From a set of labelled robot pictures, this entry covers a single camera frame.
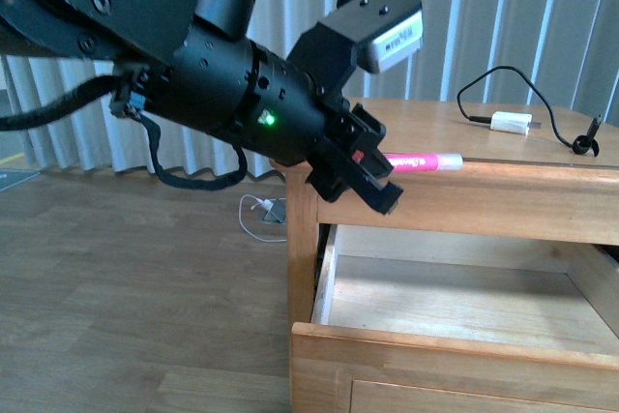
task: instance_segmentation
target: robotic arm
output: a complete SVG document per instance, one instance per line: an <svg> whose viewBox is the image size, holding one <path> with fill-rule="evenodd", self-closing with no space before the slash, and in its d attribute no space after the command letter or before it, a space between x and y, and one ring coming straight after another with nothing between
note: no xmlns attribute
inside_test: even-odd
<svg viewBox="0 0 619 413"><path fill-rule="evenodd" d="M246 38L253 4L0 0L0 53L116 65L113 78L80 86L43 116L0 119L0 129L40 126L113 92L116 116L146 110L229 142L240 156L243 147L283 165L307 160L308 182L324 199L352 188L388 213L401 188L377 181L392 169L377 149L385 128L359 104L350 110L341 88L357 66L379 73L421 46L421 2L339 0L285 60Z"/></svg>

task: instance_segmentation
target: screw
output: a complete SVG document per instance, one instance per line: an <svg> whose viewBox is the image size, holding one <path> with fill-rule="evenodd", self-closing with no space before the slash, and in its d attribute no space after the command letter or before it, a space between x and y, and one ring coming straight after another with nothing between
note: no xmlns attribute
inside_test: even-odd
<svg viewBox="0 0 619 413"><path fill-rule="evenodd" d="M148 73L146 72L146 70L142 70L139 73L139 76L137 77L137 81L144 84L146 82L148 82L148 80L150 79L150 76L148 75Z"/></svg>
<svg viewBox="0 0 619 413"><path fill-rule="evenodd" d="M77 46L83 53L90 55L97 50L97 40L89 34L82 34L77 39Z"/></svg>
<svg viewBox="0 0 619 413"><path fill-rule="evenodd" d="M110 0L93 0L93 5L101 15L109 15L112 12L112 3Z"/></svg>

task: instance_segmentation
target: white charger plug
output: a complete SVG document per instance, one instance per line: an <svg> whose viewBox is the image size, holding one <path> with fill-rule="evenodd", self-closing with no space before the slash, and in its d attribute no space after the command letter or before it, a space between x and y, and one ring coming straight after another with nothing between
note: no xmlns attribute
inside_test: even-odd
<svg viewBox="0 0 619 413"><path fill-rule="evenodd" d="M527 135L531 127L531 113L512 113L511 111L495 111L492 115L490 129L503 133Z"/></svg>

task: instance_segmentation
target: wooden nightstand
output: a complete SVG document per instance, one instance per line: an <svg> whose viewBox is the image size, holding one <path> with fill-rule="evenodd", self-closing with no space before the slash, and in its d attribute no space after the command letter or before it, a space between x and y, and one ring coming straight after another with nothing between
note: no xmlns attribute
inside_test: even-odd
<svg viewBox="0 0 619 413"><path fill-rule="evenodd" d="M388 216L354 192L322 201L307 164L279 167L295 412L619 411L619 267L590 245L619 245L619 130L602 126L594 158L556 140L543 107L469 105L533 113L543 128L524 137L454 103L359 102L387 127L382 151L465 164L393 175ZM569 140L589 127L556 114ZM345 227L316 282L321 223Z"/></svg>

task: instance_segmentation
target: pink marker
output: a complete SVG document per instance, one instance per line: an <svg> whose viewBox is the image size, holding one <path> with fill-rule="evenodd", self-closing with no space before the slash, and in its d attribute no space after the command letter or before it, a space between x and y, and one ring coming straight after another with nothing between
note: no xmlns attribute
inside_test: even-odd
<svg viewBox="0 0 619 413"><path fill-rule="evenodd" d="M460 154L385 154L395 173L461 169Z"/></svg>

